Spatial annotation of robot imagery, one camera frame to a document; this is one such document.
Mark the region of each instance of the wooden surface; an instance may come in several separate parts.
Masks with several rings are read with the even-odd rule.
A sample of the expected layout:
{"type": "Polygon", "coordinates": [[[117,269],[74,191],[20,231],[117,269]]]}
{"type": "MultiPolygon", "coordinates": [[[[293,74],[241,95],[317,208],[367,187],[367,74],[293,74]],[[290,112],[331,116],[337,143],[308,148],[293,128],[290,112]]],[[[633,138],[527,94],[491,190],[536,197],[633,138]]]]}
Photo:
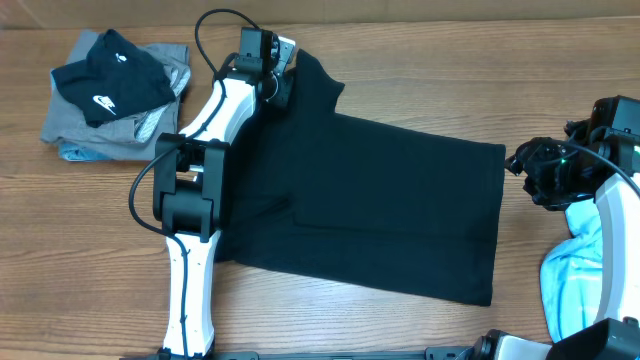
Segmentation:
{"type": "MultiPolygon", "coordinates": [[[[202,30],[216,64],[237,50],[238,27],[202,30]]],[[[561,137],[565,122],[588,117],[599,98],[640,97],[637,18],[272,30],[298,41],[346,83],[339,112],[504,143],[508,153],[534,136],[561,137]]],[[[137,44],[190,44],[194,77],[183,122],[210,95],[211,74],[192,32],[122,31],[137,44]]],[[[67,163],[38,140],[48,71],[64,63],[77,35],[0,34],[2,359],[112,359],[153,352],[164,337],[164,239],[136,225],[126,204],[142,164],[67,163]]],[[[462,169],[460,176],[474,174],[462,169]]],[[[217,349],[417,350],[471,344],[491,328],[548,341],[539,266],[569,233],[562,213],[531,203],[523,181],[505,179],[491,307],[223,264],[216,267],[214,287],[217,349]]],[[[141,185],[137,205],[150,218],[150,179],[141,185]]]]}
{"type": "MultiPolygon", "coordinates": [[[[637,0],[0,0],[0,25],[82,27],[191,26],[215,8],[263,24],[567,19],[640,15],[637,0]],[[15,8],[2,18],[2,5],[15,8]]],[[[206,24],[241,24],[217,15],[206,24]]]]}

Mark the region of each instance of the table surface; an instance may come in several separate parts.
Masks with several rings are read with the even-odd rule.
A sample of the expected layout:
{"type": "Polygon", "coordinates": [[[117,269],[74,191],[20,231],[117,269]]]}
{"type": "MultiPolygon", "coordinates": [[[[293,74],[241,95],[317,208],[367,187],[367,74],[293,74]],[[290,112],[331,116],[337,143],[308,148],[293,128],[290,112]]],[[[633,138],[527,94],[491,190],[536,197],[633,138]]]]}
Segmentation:
{"type": "MultiPolygon", "coordinates": [[[[467,140],[563,136],[595,100],[640,97],[640,18],[289,25],[346,83],[338,111],[467,140]]],[[[202,28],[216,64],[239,27],[202,28]]],[[[191,27],[121,29],[136,44],[187,43],[193,78],[181,123],[210,96],[191,27]]],[[[0,358],[112,359],[154,352],[167,323],[164,239],[140,228],[127,194],[142,163],[67,163],[39,142],[48,72],[78,30],[0,33],[0,358]]],[[[461,171],[460,176],[474,176],[461,171]]],[[[398,294],[238,264],[216,267],[219,351],[418,350],[467,345],[491,328],[549,341],[539,267],[570,236],[562,213],[506,175],[491,307],[398,294]]],[[[151,218],[151,178],[137,206],[151,218]]]]}

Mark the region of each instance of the black garment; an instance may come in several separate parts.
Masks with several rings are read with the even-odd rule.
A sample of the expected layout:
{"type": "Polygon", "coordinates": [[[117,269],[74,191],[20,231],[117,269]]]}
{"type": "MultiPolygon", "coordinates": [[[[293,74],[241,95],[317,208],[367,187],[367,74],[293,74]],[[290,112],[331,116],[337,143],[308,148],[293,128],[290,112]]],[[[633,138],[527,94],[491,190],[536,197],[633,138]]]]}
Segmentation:
{"type": "Polygon", "coordinates": [[[162,64],[115,30],[100,35],[86,60],[52,75],[62,97],[78,106],[92,127],[175,101],[162,64]]]}
{"type": "Polygon", "coordinates": [[[302,50],[295,76],[231,148],[217,260],[490,305],[505,147],[336,114],[344,85],[302,50]]]}

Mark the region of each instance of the nike logo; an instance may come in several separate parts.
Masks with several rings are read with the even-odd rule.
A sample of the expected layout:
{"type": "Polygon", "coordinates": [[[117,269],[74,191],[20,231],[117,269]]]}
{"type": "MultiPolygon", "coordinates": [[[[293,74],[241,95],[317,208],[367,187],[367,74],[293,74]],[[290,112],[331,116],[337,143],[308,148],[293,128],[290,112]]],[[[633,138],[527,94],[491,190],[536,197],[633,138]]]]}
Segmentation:
{"type": "Polygon", "coordinates": [[[95,101],[98,105],[102,106],[103,108],[109,110],[109,112],[112,113],[113,115],[116,114],[113,112],[113,110],[111,110],[112,108],[115,109],[116,106],[113,104],[113,101],[111,101],[111,99],[109,99],[108,96],[96,95],[93,97],[93,101],[95,101]]]}

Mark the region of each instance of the pile of clothes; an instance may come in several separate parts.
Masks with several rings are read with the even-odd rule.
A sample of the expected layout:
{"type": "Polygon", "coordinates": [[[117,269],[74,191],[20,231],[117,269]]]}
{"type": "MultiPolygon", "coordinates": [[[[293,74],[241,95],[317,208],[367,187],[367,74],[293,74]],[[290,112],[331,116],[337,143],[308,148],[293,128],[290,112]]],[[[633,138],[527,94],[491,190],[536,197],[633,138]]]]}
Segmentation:
{"type": "Polygon", "coordinates": [[[51,72],[40,139],[68,161],[153,159],[158,136],[177,132],[188,63],[186,45],[136,47],[115,30],[83,31],[51,72]]]}

